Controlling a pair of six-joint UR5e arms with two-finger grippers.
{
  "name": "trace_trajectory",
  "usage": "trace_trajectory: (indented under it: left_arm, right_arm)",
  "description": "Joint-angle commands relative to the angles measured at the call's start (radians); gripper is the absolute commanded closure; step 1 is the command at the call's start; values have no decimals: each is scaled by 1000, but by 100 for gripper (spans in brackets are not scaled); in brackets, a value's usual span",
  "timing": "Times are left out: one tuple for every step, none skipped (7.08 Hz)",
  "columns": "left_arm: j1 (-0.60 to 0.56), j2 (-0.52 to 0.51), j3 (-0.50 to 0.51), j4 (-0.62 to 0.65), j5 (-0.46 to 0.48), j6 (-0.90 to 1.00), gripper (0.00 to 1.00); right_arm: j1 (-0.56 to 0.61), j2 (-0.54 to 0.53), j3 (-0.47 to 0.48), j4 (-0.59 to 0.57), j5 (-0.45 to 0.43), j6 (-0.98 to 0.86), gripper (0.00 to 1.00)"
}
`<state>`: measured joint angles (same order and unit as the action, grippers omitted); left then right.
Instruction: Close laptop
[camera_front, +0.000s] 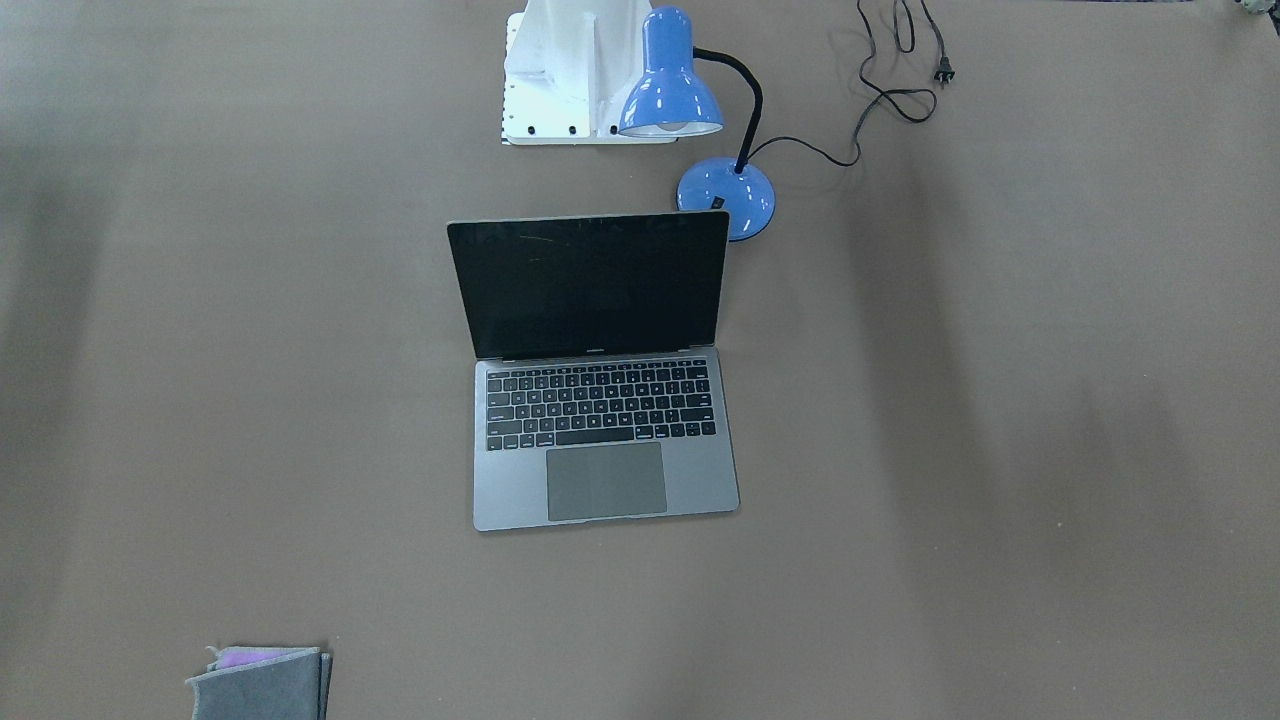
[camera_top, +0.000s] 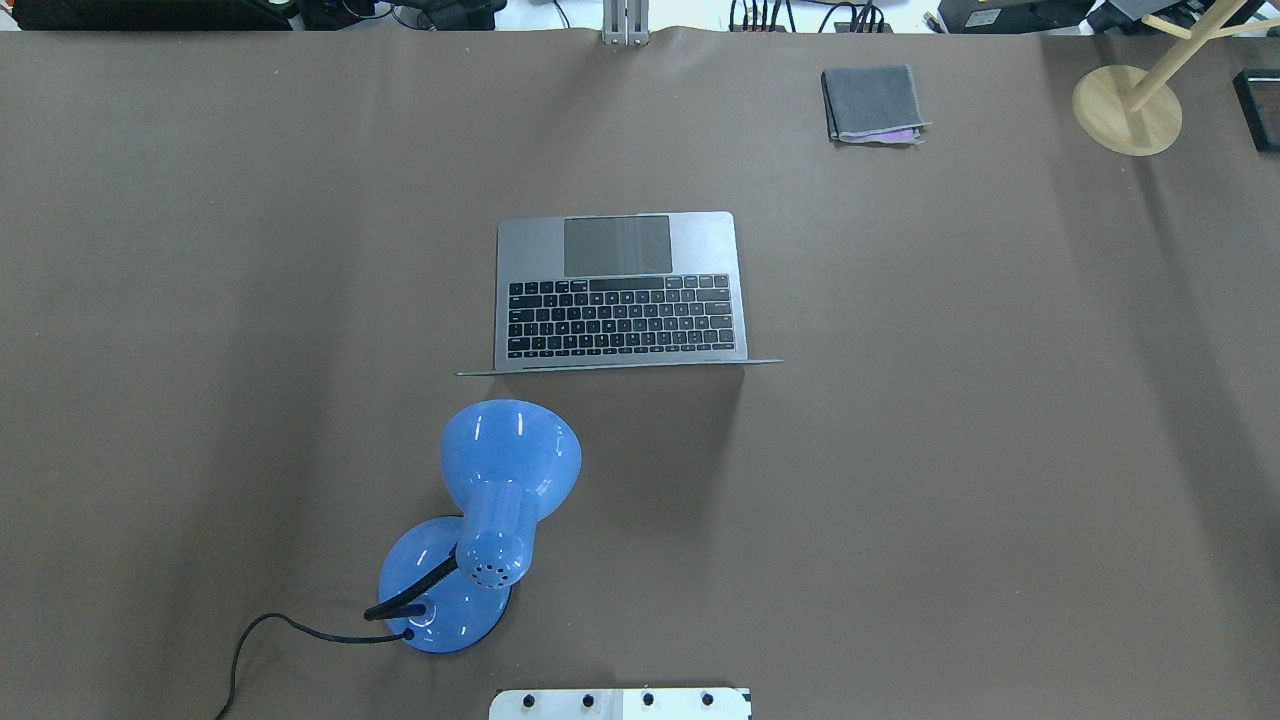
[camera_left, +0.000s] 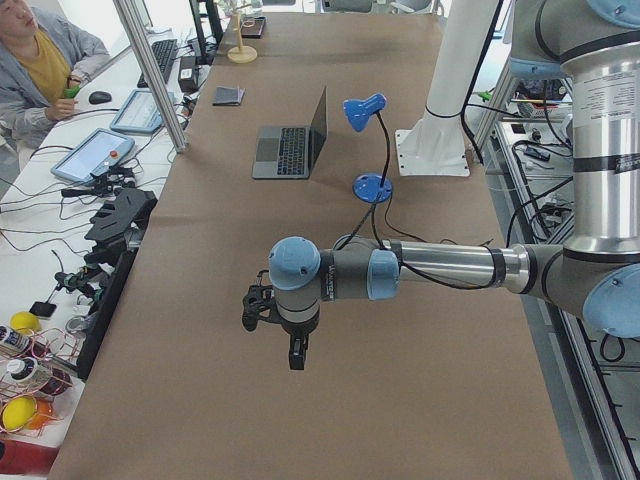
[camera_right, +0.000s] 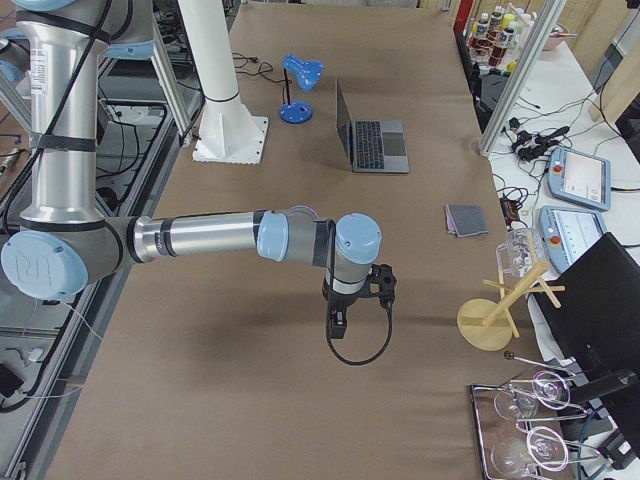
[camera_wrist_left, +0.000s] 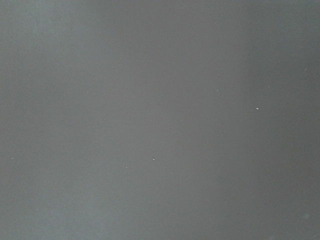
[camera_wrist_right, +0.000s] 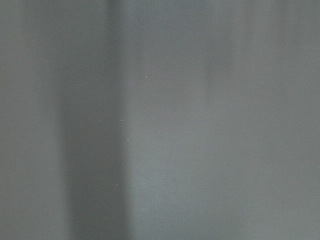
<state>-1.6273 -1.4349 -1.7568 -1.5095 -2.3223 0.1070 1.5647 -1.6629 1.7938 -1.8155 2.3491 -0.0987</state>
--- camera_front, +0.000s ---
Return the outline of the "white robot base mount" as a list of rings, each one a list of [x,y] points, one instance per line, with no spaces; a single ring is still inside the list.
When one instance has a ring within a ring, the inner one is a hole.
[[[657,145],[620,132],[643,73],[649,1],[530,1],[506,24],[500,140],[512,146]]]

